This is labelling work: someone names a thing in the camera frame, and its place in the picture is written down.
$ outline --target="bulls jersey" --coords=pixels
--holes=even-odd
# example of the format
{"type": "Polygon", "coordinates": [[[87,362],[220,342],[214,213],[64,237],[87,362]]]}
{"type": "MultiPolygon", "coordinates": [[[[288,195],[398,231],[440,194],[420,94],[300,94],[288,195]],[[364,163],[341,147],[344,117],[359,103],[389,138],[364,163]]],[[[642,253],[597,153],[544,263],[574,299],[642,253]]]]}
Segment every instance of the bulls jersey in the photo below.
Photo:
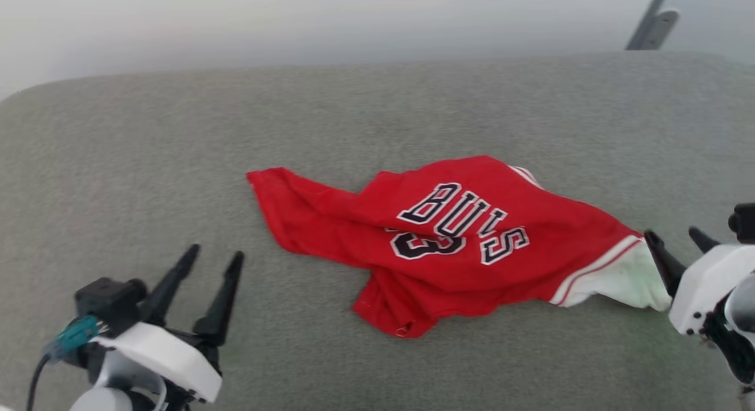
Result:
{"type": "Polygon", "coordinates": [[[247,178],[284,249],[372,272],[354,311],[394,336],[534,298],[669,306],[639,233],[489,156],[380,172],[361,193],[283,167],[247,178]]]}

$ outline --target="teal connector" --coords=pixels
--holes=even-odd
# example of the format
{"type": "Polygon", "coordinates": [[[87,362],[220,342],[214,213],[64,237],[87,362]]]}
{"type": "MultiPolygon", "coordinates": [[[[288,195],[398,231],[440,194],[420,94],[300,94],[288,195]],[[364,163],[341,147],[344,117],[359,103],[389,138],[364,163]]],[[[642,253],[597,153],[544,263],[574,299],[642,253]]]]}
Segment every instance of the teal connector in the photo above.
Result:
{"type": "Polygon", "coordinates": [[[45,347],[45,354],[50,357],[51,363],[56,363],[68,352],[87,344],[103,331],[102,324],[97,318],[87,315],[60,331],[60,334],[45,347]]]}

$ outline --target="metal bracket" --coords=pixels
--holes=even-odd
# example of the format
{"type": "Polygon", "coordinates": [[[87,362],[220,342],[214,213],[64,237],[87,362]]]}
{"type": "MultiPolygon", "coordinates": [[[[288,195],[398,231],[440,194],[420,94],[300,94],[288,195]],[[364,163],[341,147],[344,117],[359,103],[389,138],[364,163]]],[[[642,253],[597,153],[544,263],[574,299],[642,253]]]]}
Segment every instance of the metal bracket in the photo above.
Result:
{"type": "Polygon", "coordinates": [[[679,12],[667,10],[658,13],[664,0],[652,0],[626,50],[658,50],[679,19],[679,12]]]}
{"type": "Polygon", "coordinates": [[[676,10],[666,10],[663,13],[658,13],[653,18],[653,23],[645,40],[637,50],[658,50],[677,21],[679,21],[679,12],[676,10]]]}

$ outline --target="white background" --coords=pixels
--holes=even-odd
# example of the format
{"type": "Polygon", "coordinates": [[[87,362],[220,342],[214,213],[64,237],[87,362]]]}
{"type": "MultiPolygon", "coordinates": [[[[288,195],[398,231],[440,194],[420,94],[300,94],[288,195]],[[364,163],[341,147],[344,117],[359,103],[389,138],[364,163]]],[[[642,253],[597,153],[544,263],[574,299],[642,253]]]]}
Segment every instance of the white background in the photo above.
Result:
{"type": "MultiPolygon", "coordinates": [[[[111,73],[621,50],[649,2],[0,0],[0,99],[111,73]]],[[[664,48],[755,60],[754,2],[669,0],[682,18],[664,48]]]]}
{"type": "Polygon", "coordinates": [[[664,50],[723,54],[755,63],[755,0],[666,0],[681,18],[664,50]]]}

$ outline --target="jersey number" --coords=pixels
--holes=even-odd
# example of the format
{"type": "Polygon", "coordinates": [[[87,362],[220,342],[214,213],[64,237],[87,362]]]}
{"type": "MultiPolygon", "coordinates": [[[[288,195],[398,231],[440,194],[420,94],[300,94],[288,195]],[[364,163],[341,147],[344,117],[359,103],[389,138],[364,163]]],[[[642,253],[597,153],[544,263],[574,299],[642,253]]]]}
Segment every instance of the jersey number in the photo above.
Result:
{"type": "Polygon", "coordinates": [[[396,256],[404,259],[418,259],[424,255],[451,255],[462,249],[467,240],[462,237],[422,239],[414,233],[402,233],[393,237],[390,245],[396,256]]]}

